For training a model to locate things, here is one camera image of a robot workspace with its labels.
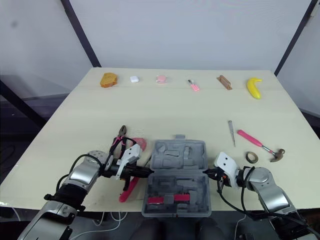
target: black frame pole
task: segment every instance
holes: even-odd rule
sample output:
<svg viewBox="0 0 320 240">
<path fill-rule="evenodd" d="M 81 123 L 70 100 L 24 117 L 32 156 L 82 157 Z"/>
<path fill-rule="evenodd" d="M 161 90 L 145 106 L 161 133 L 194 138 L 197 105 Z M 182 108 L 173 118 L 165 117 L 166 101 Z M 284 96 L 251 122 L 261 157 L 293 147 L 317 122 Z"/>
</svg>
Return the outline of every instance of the black frame pole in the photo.
<svg viewBox="0 0 320 240">
<path fill-rule="evenodd" d="M 42 128 L 47 121 L 36 113 L 28 104 L 21 100 L 7 85 L 0 80 L 0 94 L 7 99 L 19 111 L 25 114 L 36 125 Z"/>
<path fill-rule="evenodd" d="M 284 55 L 282 56 L 280 62 L 279 62 L 279 65 L 278 67 L 276 68 L 276 70 L 274 71 L 274 75 L 278 75 L 281 68 L 283 67 L 283 65 L 285 64 L 287 58 L 289 57 L 289 54 L 291 53 L 292 49 L 294 48 L 300 34 L 302 33 L 303 29 L 305 28 L 309 18 L 310 18 L 310 15 L 313 11 L 313 9 L 315 8 L 316 4 L 317 4 L 317 1 L 318 0 L 311 0 L 308 8 L 306 9 L 305 11 L 305 14 L 303 15 L 303 18 L 298 26 L 298 28 L 296 29 L 295 31 L 295 34 L 293 35 L 288 47 L 286 48 L 285 52 L 284 52 Z"/>
<path fill-rule="evenodd" d="M 101 68 L 101 64 L 95 54 L 95 51 L 93 50 L 92 46 L 90 45 L 90 42 L 79 22 L 79 19 L 70 3 L 69 0 L 61 0 L 61 3 L 64 7 L 64 11 L 69 18 L 69 21 L 73 27 L 73 30 L 75 34 L 77 35 L 86 55 L 88 56 L 91 64 L 93 67 L 99 67 Z"/>
</svg>

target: hammer head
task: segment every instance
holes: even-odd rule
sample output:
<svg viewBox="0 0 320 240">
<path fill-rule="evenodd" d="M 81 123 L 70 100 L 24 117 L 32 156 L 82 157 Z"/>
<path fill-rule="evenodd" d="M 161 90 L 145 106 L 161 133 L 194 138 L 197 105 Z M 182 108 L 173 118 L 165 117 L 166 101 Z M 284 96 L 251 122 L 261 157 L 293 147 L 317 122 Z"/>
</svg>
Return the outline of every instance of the hammer head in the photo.
<svg viewBox="0 0 320 240">
<path fill-rule="evenodd" d="M 275 152 L 275 154 L 273 154 L 273 156 L 274 156 L 274 159 L 272 159 L 272 160 L 270 160 L 270 162 L 278 162 L 280 159 L 282 159 L 282 157 L 284 156 L 284 154 L 285 154 L 285 150 L 284 149 L 279 149 L 279 151 L 278 152 Z"/>
</svg>

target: white cable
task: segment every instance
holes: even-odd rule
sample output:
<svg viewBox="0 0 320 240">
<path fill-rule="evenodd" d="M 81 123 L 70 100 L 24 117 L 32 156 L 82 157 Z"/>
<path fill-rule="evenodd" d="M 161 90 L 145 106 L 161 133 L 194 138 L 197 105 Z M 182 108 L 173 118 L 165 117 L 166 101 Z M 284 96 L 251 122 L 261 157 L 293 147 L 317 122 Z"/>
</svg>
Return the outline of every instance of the white cable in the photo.
<svg viewBox="0 0 320 240">
<path fill-rule="evenodd" d="M 119 221 L 122 221 L 126 218 L 126 216 L 128 215 L 128 212 L 125 213 L 125 215 L 123 216 L 123 218 L 119 218 L 119 219 L 116 219 L 113 215 L 112 215 L 112 212 L 110 212 L 111 214 L 111 217 L 113 220 L 115 220 L 116 222 L 119 222 Z"/>
<path fill-rule="evenodd" d="M 105 212 L 102 213 L 101 220 L 98 224 L 96 224 L 96 220 L 92 220 L 93 224 L 96 225 L 97 227 L 101 226 L 103 220 L 104 220 Z"/>
<path fill-rule="evenodd" d="M 12 210 L 14 211 L 14 213 L 15 213 L 16 217 L 18 218 L 19 222 L 21 222 L 21 219 L 20 219 L 20 216 L 19 216 L 17 210 L 14 207 L 12 207 Z"/>
<path fill-rule="evenodd" d="M 117 225 L 116 227 L 112 228 L 112 229 L 98 230 L 98 231 L 97 231 L 97 230 L 96 230 L 96 231 L 85 231 L 85 232 L 83 232 L 83 233 L 80 233 L 80 234 L 74 236 L 73 238 L 70 238 L 69 240 L 77 239 L 78 237 L 80 237 L 80 236 L 82 236 L 82 235 L 84 235 L 84 234 L 89 234 L 89 233 L 102 233 L 102 232 L 109 232 L 109 231 L 116 230 L 117 228 L 119 228 L 120 223 L 121 223 L 121 220 L 118 221 L 118 225 Z"/>
<path fill-rule="evenodd" d="M 245 220 L 245 218 L 247 217 L 247 215 L 244 215 L 243 218 L 241 218 L 240 220 L 238 220 L 236 222 L 236 225 L 235 225 L 235 230 L 234 230 L 234 240 L 236 240 L 236 237 L 237 237 L 237 228 L 238 228 L 238 224 L 242 221 L 242 220 Z"/>
</svg>

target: tool case lid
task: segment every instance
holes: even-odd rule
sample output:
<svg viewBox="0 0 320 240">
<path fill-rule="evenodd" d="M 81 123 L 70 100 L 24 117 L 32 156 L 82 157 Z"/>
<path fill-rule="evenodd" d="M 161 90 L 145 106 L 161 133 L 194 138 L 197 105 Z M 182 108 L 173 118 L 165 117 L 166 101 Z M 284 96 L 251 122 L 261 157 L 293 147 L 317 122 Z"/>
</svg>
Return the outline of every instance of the tool case lid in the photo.
<svg viewBox="0 0 320 240">
<path fill-rule="evenodd" d="M 176 135 L 172 140 L 156 140 L 150 168 L 159 172 L 203 172 L 208 169 L 206 144 Z"/>
</svg>

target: white wall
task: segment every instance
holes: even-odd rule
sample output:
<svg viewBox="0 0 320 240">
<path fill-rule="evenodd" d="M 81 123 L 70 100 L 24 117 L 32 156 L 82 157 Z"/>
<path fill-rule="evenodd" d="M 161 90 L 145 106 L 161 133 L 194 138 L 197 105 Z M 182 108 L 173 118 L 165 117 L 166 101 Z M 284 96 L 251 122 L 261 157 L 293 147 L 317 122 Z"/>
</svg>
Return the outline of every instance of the white wall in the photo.
<svg viewBox="0 0 320 240">
<path fill-rule="evenodd" d="M 71 0 L 103 67 L 275 71 L 310 0 Z"/>
<path fill-rule="evenodd" d="M 91 67 L 59 0 L 0 0 L 0 78 L 19 97 L 69 93 Z"/>
<path fill-rule="evenodd" d="M 320 116 L 320 9 L 303 29 L 277 77 L 299 108 Z"/>
</svg>

